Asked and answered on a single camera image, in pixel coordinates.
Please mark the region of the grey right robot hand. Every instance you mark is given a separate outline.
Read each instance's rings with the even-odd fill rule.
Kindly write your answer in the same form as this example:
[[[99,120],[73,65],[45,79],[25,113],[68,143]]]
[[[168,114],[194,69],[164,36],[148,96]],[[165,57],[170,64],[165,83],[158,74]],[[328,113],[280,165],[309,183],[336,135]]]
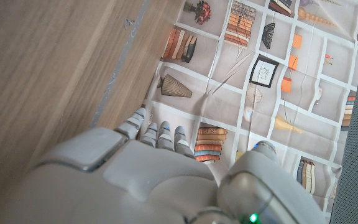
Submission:
[[[220,182],[183,127],[138,132],[139,108],[45,153],[0,199],[0,223],[324,223],[312,196],[260,141]]]

